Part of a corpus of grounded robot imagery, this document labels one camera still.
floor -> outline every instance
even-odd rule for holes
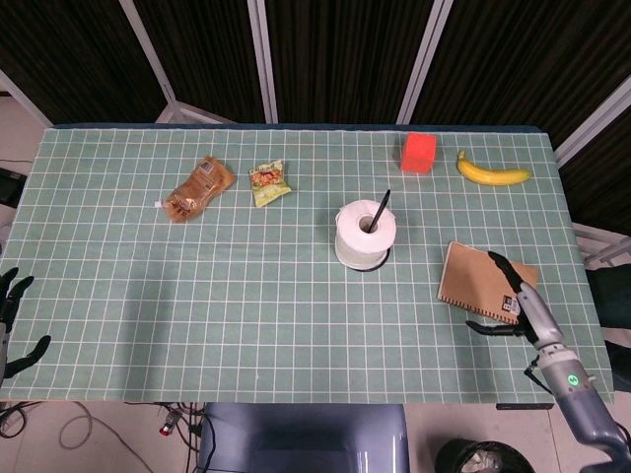
[[[0,167],[28,173],[42,127],[13,99],[0,98]],[[0,228],[13,218],[13,211],[0,208]],[[166,412],[157,406],[131,406],[123,403],[86,403],[93,416],[115,429],[156,473],[184,473],[187,449],[177,434],[162,437],[158,429]],[[631,394],[616,392],[611,406],[615,419],[631,427]],[[146,471],[142,463],[99,423],[85,444],[76,450],[59,445],[60,431],[70,419],[82,415],[70,402],[49,402],[28,412],[28,424],[15,439],[0,441],[3,472],[99,471],[129,473]],[[578,445],[558,407],[550,411],[497,411],[494,405],[408,404],[405,406],[410,467],[412,473],[434,471],[433,462],[440,446],[453,438],[494,439],[519,450],[537,472],[575,473],[586,464],[606,457],[592,448]],[[15,432],[18,425],[6,429]],[[85,437],[84,420],[72,423],[63,435],[65,444]]]

red cube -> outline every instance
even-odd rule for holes
[[[423,133],[410,133],[403,146],[401,170],[426,174],[436,157],[436,137]]]

snack bag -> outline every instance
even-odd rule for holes
[[[280,160],[252,169],[249,172],[249,178],[256,207],[263,207],[292,191],[285,182],[283,163]]]
[[[169,194],[163,207],[175,223],[192,219],[234,180],[235,177],[224,165],[215,158],[207,156],[197,163],[186,182]]]

banana peel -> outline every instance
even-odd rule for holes
[[[457,170],[467,179],[484,185],[511,185],[524,182],[532,176],[527,169],[486,169],[466,158],[464,151],[457,154]]]

notebook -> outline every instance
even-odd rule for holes
[[[511,263],[524,281],[536,286],[535,267]],[[457,241],[447,249],[438,299],[504,323],[517,323],[520,314],[515,292],[488,253]]]

